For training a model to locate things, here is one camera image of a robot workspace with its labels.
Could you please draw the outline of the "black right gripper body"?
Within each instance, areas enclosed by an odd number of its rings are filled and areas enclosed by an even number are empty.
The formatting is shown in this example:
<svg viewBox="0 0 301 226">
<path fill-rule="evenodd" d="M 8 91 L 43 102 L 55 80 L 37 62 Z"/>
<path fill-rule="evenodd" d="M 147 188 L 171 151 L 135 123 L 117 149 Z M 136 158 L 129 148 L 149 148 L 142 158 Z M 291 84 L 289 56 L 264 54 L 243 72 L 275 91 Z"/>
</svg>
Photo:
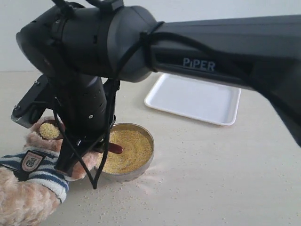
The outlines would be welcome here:
<svg viewBox="0 0 301 226">
<path fill-rule="evenodd" d="M 88 152 L 101 153 L 108 149 L 119 87 L 119 80 L 102 82 L 97 76 L 79 75 L 57 89 L 55 116 L 65 126 L 57 171 L 72 176 L 77 163 L 86 170 L 83 157 Z"/>
</svg>

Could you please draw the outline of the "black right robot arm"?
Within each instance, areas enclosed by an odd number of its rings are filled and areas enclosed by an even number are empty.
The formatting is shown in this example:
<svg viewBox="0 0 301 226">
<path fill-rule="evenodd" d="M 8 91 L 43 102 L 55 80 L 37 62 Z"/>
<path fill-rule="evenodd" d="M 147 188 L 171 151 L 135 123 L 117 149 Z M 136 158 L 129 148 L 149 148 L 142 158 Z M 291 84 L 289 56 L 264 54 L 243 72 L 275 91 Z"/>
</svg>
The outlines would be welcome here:
<svg viewBox="0 0 301 226">
<path fill-rule="evenodd" d="M 173 73 L 255 90 L 301 142 L 301 17 L 264 16 L 166 23 L 121 0 L 86 8 L 56 0 L 16 41 L 47 84 L 35 89 L 66 127 L 56 170 L 73 166 L 98 141 L 108 142 L 121 81 Z"/>
</svg>

